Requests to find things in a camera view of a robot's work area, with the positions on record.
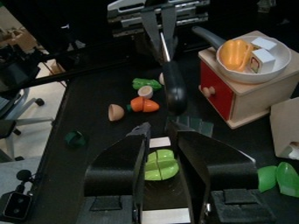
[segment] green toy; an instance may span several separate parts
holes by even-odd
[[[179,165],[174,152],[167,149],[158,150],[148,155],[144,166],[144,180],[166,180],[175,176]]]
[[[277,166],[266,166],[257,171],[258,173],[258,190],[265,192],[277,186]]]
[[[151,86],[154,88],[154,91],[159,90],[163,86],[159,83],[158,80],[147,80],[147,79],[134,79],[134,89],[139,89],[143,86]]]
[[[281,193],[299,198],[299,176],[295,168],[286,162],[277,167],[277,182]]]
[[[279,166],[266,166],[258,169],[258,189],[265,192],[279,185],[281,193],[299,198],[299,176],[295,168],[286,162]]]

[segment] toy food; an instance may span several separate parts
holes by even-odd
[[[179,165],[174,152],[167,149],[158,150],[148,155],[144,166],[144,180],[166,180],[175,176]]]
[[[229,40],[219,49],[219,58],[229,70],[243,72],[254,46],[243,39]]]
[[[108,114],[108,120],[111,122],[115,122],[123,118],[126,111],[116,104],[110,104],[107,114]]]
[[[277,167],[277,182],[281,193],[299,198],[299,176],[295,168],[286,162]]]
[[[151,99],[154,96],[154,88],[151,86],[143,86],[138,90],[139,96],[143,96],[146,99]]]
[[[154,91],[156,91],[158,89],[163,87],[158,80],[147,80],[147,79],[135,78],[134,89],[139,89],[143,86],[151,86],[154,88]]]
[[[146,99],[143,96],[138,96],[131,101],[131,105],[128,105],[127,108],[128,110],[132,109],[135,112],[155,112],[160,106],[155,101]]]
[[[258,173],[258,190],[265,192],[277,186],[277,166],[270,165],[262,167],[257,171]]]

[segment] black tabletop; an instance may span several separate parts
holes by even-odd
[[[199,91],[198,53],[186,53],[178,62],[188,89],[188,108],[184,115],[199,117],[203,121],[214,123],[212,137],[246,152],[257,160],[258,168],[287,161],[299,170],[298,161],[285,160],[275,156],[269,115],[238,129],[230,129]],[[143,69],[130,64],[100,73],[83,75],[71,81],[42,158],[39,167],[42,180],[32,188],[34,205],[26,223],[84,223],[82,221],[88,215],[86,205],[90,203],[90,199],[83,196],[84,175],[95,157],[143,122],[151,123],[152,137],[164,137],[168,114],[163,90],[155,92],[152,98],[160,104],[159,111],[126,113],[126,117],[119,122],[108,120],[108,105],[115,103],[126,107],[136,97],[132,79],[143,77],[158,80],[160,72],[159,66]],[[70,148],[64,141],[64,137],[74,130],[88,139],[88,143],[78,149]],[[144,207],[147,209],[166,208],[164,204],[172,204],[168,199],[164,203],[162,197],[156,199],[154,196],[152,200],[147,197],[147,195],[155,195],[151,191],[156,191],[159,186],[162,185],[155,185],[154,189],[151,186],[146,188]],[[175,184],[166,184],[163,188],[167,191],[174,186]],[[275,212],[277,223],[297,223],[299,200],[281,194],[278,187],[265,192],[263,196]],[[179,202],[178,207],[184,206],[184,201]]]

